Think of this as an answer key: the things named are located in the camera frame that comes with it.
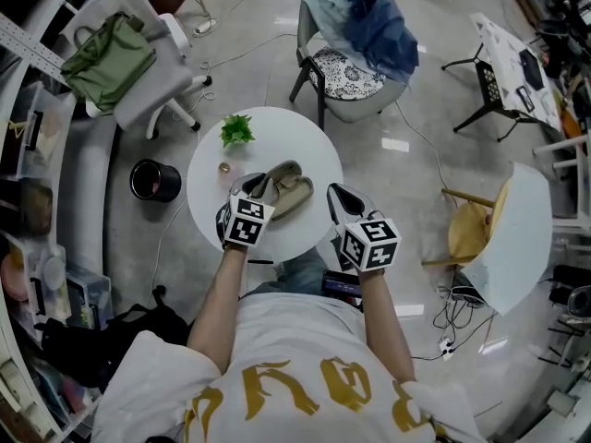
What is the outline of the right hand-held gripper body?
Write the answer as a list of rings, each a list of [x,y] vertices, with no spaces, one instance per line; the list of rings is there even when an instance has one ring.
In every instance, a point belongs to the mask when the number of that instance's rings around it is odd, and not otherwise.
[[[333,212],[331,218],[335,228],[332,244],[341,271],[382,270],[393,263],[401,235],[393,220],[380,210],[354,221],[340,218]]]

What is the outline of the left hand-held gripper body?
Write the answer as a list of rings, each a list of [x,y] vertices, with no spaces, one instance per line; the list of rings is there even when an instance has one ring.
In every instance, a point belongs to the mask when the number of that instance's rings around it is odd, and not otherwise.
[[[230,195],[216,215],[216,231],[221,244],[246,247],[259,244],[274,207],[240,195]]]

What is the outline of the beige glasses case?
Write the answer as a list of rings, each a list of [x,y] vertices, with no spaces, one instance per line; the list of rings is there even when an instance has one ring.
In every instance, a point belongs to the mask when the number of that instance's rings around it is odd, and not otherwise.
[[[274,205],[274,213],[271,216],[271,221],[276,222],[291,214],[295,210],[302,207],[314,193],[314,185],[312,181],[303,175],[303,171],[298,162],[290,160],[282,162],[270,169],[266,174],[274,179],[281,177],[284,174],[300,174],[301,178],[297,187],[285,195],[277,197]]]

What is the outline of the person's right forearm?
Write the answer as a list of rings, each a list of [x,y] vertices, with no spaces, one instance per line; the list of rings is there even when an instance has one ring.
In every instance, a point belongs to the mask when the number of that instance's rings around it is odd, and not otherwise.
[[[412,356],[380,271],[359,272],[369,349],[399,383],[416,380]]]

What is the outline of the person's left forearm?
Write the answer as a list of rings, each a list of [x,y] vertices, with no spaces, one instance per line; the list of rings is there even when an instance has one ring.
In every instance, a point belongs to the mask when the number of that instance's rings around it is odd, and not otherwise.
[[[236,315],[242,274],[247,260],[244,246],[230,243],[193,322],[187,347],[209,358],[224,374],[235,342]]]

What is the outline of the black waist-worn device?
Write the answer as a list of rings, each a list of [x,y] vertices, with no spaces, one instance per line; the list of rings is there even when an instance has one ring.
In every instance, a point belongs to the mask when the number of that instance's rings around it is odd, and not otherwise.
[[[356,275],[326,269],[322,275],[321,290],[324,296],[341,300],[363,311],[362,291]]]

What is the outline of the small green potted plant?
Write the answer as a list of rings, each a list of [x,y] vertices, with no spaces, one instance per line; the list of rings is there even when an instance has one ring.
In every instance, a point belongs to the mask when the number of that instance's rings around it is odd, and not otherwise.
[[[224,148],[255,140],[249,124],[251,119],[249,115],[240,114],[232,114],[224,118],[220,134]]]

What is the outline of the white round table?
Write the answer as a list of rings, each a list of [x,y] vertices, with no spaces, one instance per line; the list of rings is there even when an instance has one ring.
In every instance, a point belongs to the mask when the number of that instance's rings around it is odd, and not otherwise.
[[[283,262],[316,246],[331,229],[326,193],[329,184],[344,180],[341,161],[327,135],[301,114],[277,107],[253,107],[239,114],[252,117],[249,124],[255,140],[224,148],[220,139],[223,122],[212,127],[188,166],[188,206],[199,231],[221,250],[215,217],[230,187],[219,182],[219,164],[239,164],[244,174],[251,174],[266,173],[282,162],[298,162],[314,185],[312,198],[296,212],[272,222],[258,246],[250,250],[255,259]]]

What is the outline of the person's jeans leg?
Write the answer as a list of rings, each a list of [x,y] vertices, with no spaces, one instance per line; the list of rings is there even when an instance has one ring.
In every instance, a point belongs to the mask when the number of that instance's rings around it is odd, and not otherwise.
[[[286,295],[295,298],[297,295],[324,297],[322,280],[328,266],[316,247],[298,257],[283,262],[279,266],[277,279],[267,281],[254,290],[246,293],[240,301],[252,296]]]

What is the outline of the black trash bin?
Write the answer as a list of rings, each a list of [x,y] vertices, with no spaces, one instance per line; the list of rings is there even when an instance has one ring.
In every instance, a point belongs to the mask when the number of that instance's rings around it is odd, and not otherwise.
[[[181,192],[182,178],[175,167],[144,159],[137,162],[129,175],[129,186],[140,200],[171,202]]]

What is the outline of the yellow wooden stool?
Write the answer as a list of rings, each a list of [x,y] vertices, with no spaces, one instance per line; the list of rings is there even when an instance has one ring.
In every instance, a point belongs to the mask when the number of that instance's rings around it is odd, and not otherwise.
[[[501,216],[509,193],[511,180],[502,186],[495,200],[443,188],[441,192],[464,201],[457,207],[448,229],[450,256],[445,259],[422,261],[424,267],[465,266],[486,247]]]

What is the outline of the white office chair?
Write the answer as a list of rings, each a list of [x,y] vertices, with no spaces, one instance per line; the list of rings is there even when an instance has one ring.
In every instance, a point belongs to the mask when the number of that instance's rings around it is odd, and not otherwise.
[[[146,123],[146,138],[154,139],[158,136],[156,121],[162,109],[168,107],[191,129],[199,130],[200,123],[176,98],[209,86],[211,77],[193,74],[187,62],[188,38],[173,15],[157,14],[149,0],[86,0],[61,34],[74,51],[75,41],[88,39],[92,30],[119,11],[141,20],[141,34],[155,51],[156,60],[113,109],[117,124],[127,129]]]

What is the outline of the patterned seat cushion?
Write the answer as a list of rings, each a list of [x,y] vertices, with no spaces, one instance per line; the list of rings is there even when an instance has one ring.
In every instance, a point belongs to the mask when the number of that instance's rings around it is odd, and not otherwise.
[[[324,93],[338,101],[365,100],[380,91],[386,80],[383,74],[370,74],[356,67],[347,57],[325,46],[312,60],[324,76]]]

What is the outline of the person's white printed shirt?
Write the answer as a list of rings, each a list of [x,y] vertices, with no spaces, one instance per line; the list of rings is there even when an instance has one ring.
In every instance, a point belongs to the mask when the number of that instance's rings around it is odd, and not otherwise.
[[[242,299],[227,370],[141,332],[95,414],[92,443],[486,443],[464,390],[397,382],[353,307],[319,296]]]

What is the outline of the blue cloth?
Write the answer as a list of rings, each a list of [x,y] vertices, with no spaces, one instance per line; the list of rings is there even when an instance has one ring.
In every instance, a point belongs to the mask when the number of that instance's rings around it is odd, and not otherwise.
[[[329,46],[369,74],[407,84],[418,43],[394,0],[303,0]]]

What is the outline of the black office chair with jacket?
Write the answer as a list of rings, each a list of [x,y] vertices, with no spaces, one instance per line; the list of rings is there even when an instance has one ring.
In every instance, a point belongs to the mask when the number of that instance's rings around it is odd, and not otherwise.
[[[86,329],[49,318],[35,329],[42,333],[42,358],[60,373],[87,388],[104,391],[133,340],[150,331],[162,340],[185,345],[189,325],[163,301],[166,288],[158,285],[152,295],[156,306],[134,304],[107,321],[105,329]]]

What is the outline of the green handbag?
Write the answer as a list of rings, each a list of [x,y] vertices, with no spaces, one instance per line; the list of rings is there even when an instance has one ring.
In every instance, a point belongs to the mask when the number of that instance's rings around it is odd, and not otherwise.
[[[141,34],[143,27],[141,19],[117,12],[97,30],[77,28],[73,33],[76,51],[61,66],[66,84],[102,113],[111,114],[157,59]]]

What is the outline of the patterned cloth table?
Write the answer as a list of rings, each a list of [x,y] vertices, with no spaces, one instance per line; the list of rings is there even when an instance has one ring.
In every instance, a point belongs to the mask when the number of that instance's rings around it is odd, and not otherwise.
[[[467,59],[450,62],[443,71],[453,66],[472,65],[480,87],[483,105],[456,126],[455,133],[472,125],[487,114],[500,114],[513,120],[513,124],[539,124],[561,132],[561,117],[549,79],[533,50],[509,31],[492,22],[481,13],[471,16],[479,37],[476,53]],[[544,88],[535,91],[525,81],[519,53],[528,49],[538,60]],[[535,104],[529,114],[515,90],[524,85]]]

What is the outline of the white metal shelf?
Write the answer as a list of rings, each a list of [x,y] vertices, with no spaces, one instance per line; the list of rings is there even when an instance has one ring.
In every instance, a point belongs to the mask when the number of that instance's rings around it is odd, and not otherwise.
[[[115,138],[63,80],[66,47],[43,39],[69,0],[0,0],[0,425],[15,440],[78,438],[100,394],[34,357],[40,325],[107,306],[103,226]]]

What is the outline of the black tablet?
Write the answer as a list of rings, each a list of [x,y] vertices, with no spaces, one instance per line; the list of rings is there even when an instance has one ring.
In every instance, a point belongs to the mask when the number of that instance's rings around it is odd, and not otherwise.
[[[523,49],[519,53],[519,56],[527,84],[535,91],[542,90],[544,88],[544,80],[537,58],[528,49]]]

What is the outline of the small black frame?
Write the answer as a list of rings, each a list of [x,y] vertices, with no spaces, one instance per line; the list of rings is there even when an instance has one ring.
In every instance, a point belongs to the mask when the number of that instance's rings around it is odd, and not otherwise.
[[[531,114],[535,111],[535,104],[533,103],[532,99],[530,98],[529,91],[526,86],[521,85],[515,90],[516,94],[520,98],[522,104],[524,105],[526,111]]]

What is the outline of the white frame rack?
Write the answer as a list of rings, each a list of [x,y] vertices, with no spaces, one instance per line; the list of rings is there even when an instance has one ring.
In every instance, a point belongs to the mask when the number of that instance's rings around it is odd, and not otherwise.
[[[591,237],[591,132],[532,149],[534,156],[568,151],[571,159],[555,161],[552,170],[574,186],[574,214],[553,213],[555,233],[580,234]]]

